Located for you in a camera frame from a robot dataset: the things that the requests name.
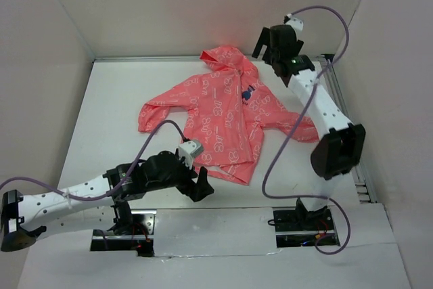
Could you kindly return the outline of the pink hooded jacket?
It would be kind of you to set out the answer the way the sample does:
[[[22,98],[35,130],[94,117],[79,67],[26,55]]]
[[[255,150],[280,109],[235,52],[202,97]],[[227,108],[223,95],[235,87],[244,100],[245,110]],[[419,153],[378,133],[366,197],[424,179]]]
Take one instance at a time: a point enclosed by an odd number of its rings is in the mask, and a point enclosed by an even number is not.
[[[204,146],[196,162],[215,167],[212,177],[241,185],[251,182],[266,129],[293,132],[292,138],[302,143],[319,140],[312,120],[287,111],[239,49],[204,50],[200,59],[210,72],[193,75],[145,103],[139,132],[153,131],[171,108],[187,110],[183,133]]]

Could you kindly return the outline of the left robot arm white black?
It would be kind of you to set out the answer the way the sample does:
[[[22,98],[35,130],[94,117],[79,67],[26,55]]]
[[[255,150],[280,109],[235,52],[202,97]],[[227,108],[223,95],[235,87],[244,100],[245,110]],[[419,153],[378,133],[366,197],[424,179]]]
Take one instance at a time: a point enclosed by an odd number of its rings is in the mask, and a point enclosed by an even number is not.
[[[54,234],[82,229],[116,235],[133,231],[148,235],[129,202],[147,193],[175,188],[193,202],[213,194],[208,171],[195,171],[178,152],[162,151],[136,165],[120,164],[90,181],[40,195],[18,190],[4,193],[1,203],[1,251],[28,248]]]

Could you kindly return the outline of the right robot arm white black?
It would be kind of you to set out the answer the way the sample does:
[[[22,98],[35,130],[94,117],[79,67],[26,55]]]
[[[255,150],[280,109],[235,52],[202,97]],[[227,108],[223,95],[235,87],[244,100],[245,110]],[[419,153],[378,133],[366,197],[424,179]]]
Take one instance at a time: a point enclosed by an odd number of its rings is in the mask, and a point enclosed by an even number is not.
[[[252,56],[272,67],[300,100],[317,130],[319,142],[310,162],[318,179],[312,184],[312,192],[297,197],[293,216],[274,219],[277,229],[314,230],[325,221],[330,197],[359,164],[366,132],[363,125],[353,124],[344,115],[319,82],[315,65],[300,52],[304,43],[296,32],[297,28],[288,23],[264,27]]]

